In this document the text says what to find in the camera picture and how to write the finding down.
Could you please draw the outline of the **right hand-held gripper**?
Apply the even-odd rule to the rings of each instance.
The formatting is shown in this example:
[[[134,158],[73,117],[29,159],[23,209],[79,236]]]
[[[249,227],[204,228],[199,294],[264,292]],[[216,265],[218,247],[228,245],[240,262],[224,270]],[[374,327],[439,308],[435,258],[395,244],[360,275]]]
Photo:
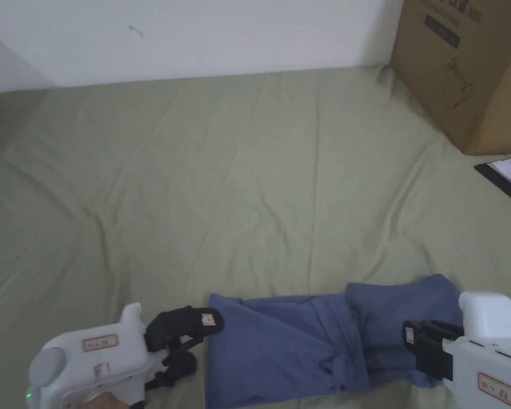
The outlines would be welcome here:
[[[402,340],[416,368],[447,380],[459,408],[511,408],[511,300],[494,292],[463,292],[463,326],[404,321]],[[443,339],[449,340],[448,352]]]

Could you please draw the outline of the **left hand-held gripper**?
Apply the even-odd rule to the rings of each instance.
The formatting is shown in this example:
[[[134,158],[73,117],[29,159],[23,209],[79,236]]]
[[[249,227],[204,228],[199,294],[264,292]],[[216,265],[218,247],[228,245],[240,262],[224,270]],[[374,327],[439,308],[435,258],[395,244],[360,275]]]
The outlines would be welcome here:
[[[193,375],[189,350],[224,330],[214,308],[185,306],[164,313],[166,350],[151,353],[145,341],[142,305],[124,307],[117,323],[61,334],[32,359],[26,392],[29,408],[80,408],[110,392],[129,407],[141,405],[147,389],[171,388]]]

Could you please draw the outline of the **person's left hand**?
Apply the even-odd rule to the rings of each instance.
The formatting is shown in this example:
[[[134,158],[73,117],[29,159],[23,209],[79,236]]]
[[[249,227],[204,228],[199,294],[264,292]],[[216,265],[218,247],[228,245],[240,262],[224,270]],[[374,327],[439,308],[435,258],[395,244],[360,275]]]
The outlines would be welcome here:
[[[117,399],[117,397],[110,393],[105,392],[94,399],[90,400],[89,402],[84,403],[81,405],[80,408],[86,408],[86,409],[124,409],[124,408],[131,408],[129,405],[127,405],[125,402],[122,402],[121,400]]]

